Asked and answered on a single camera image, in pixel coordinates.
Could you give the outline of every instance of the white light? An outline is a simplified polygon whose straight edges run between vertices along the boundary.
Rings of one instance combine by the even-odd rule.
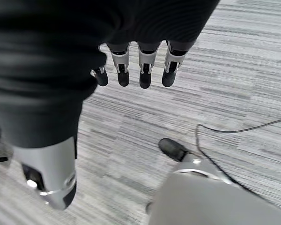
[[[199,164],[201,163],[201,160],[199,160],[199,159],[194,159],[194,160],[192,161],[192,163],[194,163],[194,164],[196,164],[196,165],[199,165]]]
[[[37,183],[34,182],[33,180],[28,180],[28,181],[26,182],[26,184],[27,184],[29,187],[33,188],[33,189],[36,189],[36,188],[37,188]]]

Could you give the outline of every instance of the black cable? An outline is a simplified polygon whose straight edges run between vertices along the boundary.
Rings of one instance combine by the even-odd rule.
[[[255,129],[259,129],[259,128],[263,128],[263,127],[266,127],[266,126],[269,126],[269,125],[272,125],[272,124],[275,124],[275,123],[280,123],[281,120],[276,120],[276,121],[273,121],[273,122],[269,122],[269,123],[266,123],[266,124],[262,124],[262,125],[259,125],[259,126],[256,126],[256,127],[251,127],[251,128],[247,128],[247,129],[242,129],[242,130],[233,130],[233,131],[226,131],[226,130],[217,130],[217,129],[213,129],[213,128],[209,128],[209,127],[206,127],[202,124],[198,124],[196,126],[196,129],[195,129],[195,139],[196,139],[196,146],[197,146],[197,150],[199,152],[201,152],[208,160],[210,160],[210,162],[212,164],[214,164],[223,174],[225,174],[233,183],[236,183],[238,184],[239,186],[241,186],[243,189],[251,192],[252,194],[264,199],[265,201],[269,202],[270,204],[273,204],[272,202],[270,202],[269,200],[265,199],[264,197],[260,196],[259,194],[257,194],[256,192],[252,191],[251,189],[249,189],[248,187],[246,187],[245,185],[241,184],[240,182],[238,182],[237,180],[235,180],[234,178],[232,178],[227,172],[225,172],[210,156],[208,156],[200,147],[200,141],[199,141],[199,131],[200,131],[200,127],[203,127],[203,128],[206,128],[208,130],[211,130],[211,131],[214,131],[214,132],[217,132],[217,133],[226,133],[226,134],[232,134],[232,133],[241,133],[241,132],[245,132],[245,131],[249,131],[249,130],[255,130]]]

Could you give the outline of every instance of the robotic finger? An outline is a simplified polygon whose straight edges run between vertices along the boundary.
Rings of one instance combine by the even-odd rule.
[[[105,67],[92,69],[90,73],[95,76],[100,86],[104,87],[108,84],[108,76]]]
[[[107,43],[112,55],[114,66],[118,73],[118,83],[122,87],[129,84],[129,45],[130,42],[115,45]]]
[[[167,41],[168,50],[165,56],[165,67],[162,79],[162,83],[165,87],[170,87],[173,85],[177,70],[182,65],[187,52],[194,43],[195,41],[184,43],[177,41]]]
[[[151,72],[160,42],[152,44],[138,42],[137,44],[139,46],[140,86],[146,89],[151,84]]]

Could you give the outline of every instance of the gray carpet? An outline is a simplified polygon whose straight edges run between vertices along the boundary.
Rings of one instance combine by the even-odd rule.
[[[165,53],[163,43],[147,90],[138,84],[135,43],[125,88],[107,53],[110,82],[85,102],[78,191],[66,211],[27,189],[17,162],[0,164],[0,225],[140,225],[175,164],[158,150],[161,138],[195,149],[198,123],[234,130],[281,119],[281,0],[222,0],[171,88],[161,85]],[[281,124],[240,134],[202,130],[200,142],[235,179],[281,207]]]

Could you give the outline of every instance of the black fabric sleeve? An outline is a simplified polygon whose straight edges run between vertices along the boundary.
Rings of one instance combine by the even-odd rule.
[[[111,1],[0,0],[0,128],[25,148],[77,133],[82,102],[105,64],[97,46],[120,18]],[[94,7],[102,7],[99,16]]]

